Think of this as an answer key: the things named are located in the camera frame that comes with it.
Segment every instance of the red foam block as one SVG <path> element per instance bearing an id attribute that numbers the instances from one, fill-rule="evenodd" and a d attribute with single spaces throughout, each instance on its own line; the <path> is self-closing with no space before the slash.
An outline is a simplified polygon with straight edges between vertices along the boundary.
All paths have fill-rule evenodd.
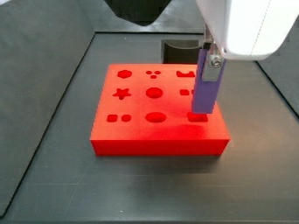
<path id="1" fill-rule="evenodd" d="M 111 65 L 91 143 L 97 156 L 220 155 L 230 133 L 215 104 L 192 114 L 195 65 Z"/>

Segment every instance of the oval hole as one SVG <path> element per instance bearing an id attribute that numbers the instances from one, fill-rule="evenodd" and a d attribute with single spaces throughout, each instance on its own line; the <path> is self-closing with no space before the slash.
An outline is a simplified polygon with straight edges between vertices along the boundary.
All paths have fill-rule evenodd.
<path id="1" fill-rule="evenodd" d="M 162 123 L 166 120 L 166 114 L 160 113 L 160 112 L 152 112 L 152 113 L 146 115 L 144 119 L 150 123 Z"/>

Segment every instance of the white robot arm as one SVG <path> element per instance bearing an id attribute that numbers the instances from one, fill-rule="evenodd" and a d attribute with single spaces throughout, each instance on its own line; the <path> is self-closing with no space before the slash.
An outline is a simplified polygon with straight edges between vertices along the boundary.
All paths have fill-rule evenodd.
<path id="1" fill-rule="evenodd" d="M 191 109 L 212 113 L 226 60 L 263 60 L 286 40 L 299 0 L 196 0 L 206 32 Z"/>
<path id="2" fill-rule="evenodd" d="M 298 0 L 196 0 L 220 55 L 263 60 L 283 44 L 299 14 Z"/>

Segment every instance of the purple rectangular block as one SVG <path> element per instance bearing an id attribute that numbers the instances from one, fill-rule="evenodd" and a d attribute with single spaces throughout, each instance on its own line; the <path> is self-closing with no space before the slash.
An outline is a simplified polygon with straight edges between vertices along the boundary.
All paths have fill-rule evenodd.
<path id="1" fill-rule="evenodd" d="M 224 60 L 222 69 L 219 71 L 218 81 L 203 81 L 202 72 L 203 72 L 207 52 L 208 50 L 200 49 L 198 71 L 196 71 L 195 85 L 194 85 L 192 103 L 191 103 L 191 111 L 195 114 L 212 113 L 214 104 L 215 104 L 219 89 L 220 89 L 222 75 L 223 75 L 224 66 L 226 66 L 226 60 Z"/>

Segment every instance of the gray table surface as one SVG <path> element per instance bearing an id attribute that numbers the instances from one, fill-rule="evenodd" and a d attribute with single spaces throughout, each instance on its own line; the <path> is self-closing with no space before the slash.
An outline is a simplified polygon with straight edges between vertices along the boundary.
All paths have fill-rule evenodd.
<path id="1" fill-rule="evenodd" d="M 162 39 L 99 34 L 5 221 L 299 221 L 299 123 L 255 62 L 230 61 L 222 157 L 95 157 L 89 132 L 111 63 L 159 63 Z"/>

